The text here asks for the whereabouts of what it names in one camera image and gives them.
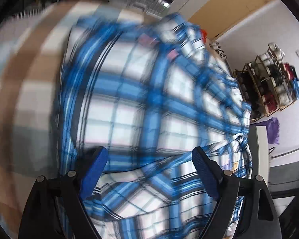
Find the orange wall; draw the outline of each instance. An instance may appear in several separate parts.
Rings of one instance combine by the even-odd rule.
[[[201,26],[214,39],[271,0],[209,0],[189,21]]]

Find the pink tag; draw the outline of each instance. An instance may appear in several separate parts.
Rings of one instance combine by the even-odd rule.
[[[146,47],[154,47],[157,44],[157,40],[156,38],[151,38],[149,36],[147,36],[146,34],[142,34],[139,38],[138,38],[138,42]]]
[[[175,49],[173,49],[171,52],[167,54],[167,58],[172,61],[178,55],[178,52]]]

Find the plaid shirt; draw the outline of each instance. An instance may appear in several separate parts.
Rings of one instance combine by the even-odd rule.
[[[195,146],[250,178],[251,108],[199,27],[179,15],[150,26],[81,18],[60,78],[60,174],[91,148],[109,150],[84,201],[102,238],[197,238],[214,202],[191,161]],[[241,204],[239,197],[232,221]],[[69,231],[63,212],[61,219]]]

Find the metal screw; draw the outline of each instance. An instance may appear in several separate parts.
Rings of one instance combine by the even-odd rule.
[[[232,176],[232,171],[231,170],[224,170],[224,175]]]
[[[37,182],[43,182],[44,181],[44,176],[39,176],[38,178],[37,178]]]
[[[256,175],[256,180],[259,182],[262,182],[264,180],[264,178],[261,177],[260,175]]]
[[[74,170],[68,172],[69,177],[74,177],[76,174],[77,174],[77,172]]]

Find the purple bag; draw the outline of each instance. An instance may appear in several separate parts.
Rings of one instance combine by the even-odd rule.
[[[279,145],[279,120],[272,117],[269,120],[265,120],[259,123],[255,123],[256,126],[266,126],[268,144]]]

